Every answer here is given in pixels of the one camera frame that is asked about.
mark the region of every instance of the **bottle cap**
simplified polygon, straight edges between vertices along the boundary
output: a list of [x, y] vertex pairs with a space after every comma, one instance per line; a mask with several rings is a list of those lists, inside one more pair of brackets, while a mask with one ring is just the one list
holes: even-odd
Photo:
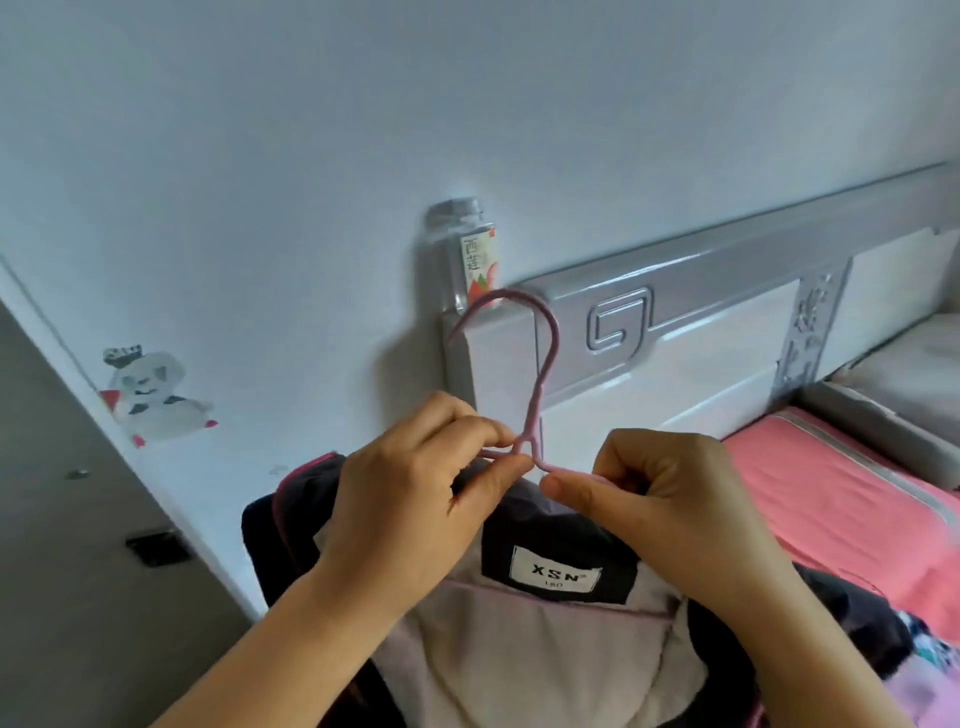
[[475, 197], [455, 197], [444, 200], [427, 210], [426, 217], [432, 223], [441, 223], [451, 219], [476, 217], [483, 219], [483, 206]]

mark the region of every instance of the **bed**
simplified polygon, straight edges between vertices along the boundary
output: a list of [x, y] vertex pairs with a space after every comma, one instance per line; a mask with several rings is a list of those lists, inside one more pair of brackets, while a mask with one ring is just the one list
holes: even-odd
[[[939, 165], [524, 281], [560, 323], [544, 459], [589, 470], [616, 427], [726, 439], [795, 560], [960, 641], [958, 200]], [[482, 311], [449, 387], [520, 430], [549, 342], [527, 308]]]

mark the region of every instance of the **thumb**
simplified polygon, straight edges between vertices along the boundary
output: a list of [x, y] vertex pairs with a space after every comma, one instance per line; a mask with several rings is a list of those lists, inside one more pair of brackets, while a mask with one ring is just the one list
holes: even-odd
[[469, 521], [470, 527], [475, 526], [474, 530], [479, 528], [507, 489], [533, 467], [534, 461], [529, 455], [507, 455], [494, 460], [461, 491], [454, 510]]
[[551, 500], [597, 522], [627, 543], [636, 537], [639, 522], [649, 506], [643, 496], [620, 490], [595, 475], [574, 471], [548, 474], [540, 482], [540, 490]]

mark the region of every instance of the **cartoon sticker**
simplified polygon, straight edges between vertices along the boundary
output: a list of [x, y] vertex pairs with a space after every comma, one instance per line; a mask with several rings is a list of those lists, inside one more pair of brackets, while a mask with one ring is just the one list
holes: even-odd
[[100, 396], [138, 448], [216, 426], [217, 421], [209, 418], [210, 402], [174, 394], [186, 370], [172, 354], [145, 354], [137, 345], [107, 349], [104, 361], [116, 371]]

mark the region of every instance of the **forearm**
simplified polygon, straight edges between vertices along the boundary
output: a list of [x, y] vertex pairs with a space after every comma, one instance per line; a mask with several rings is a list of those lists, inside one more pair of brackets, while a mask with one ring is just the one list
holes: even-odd
[[320, 564], [154, 728], [316, 728], [393, 624], [369, 599], [337, 594]]
[[804, 582], [785, 575], [728, 623], [756, 667], [774, 726], [912, 725], [832, 615]]

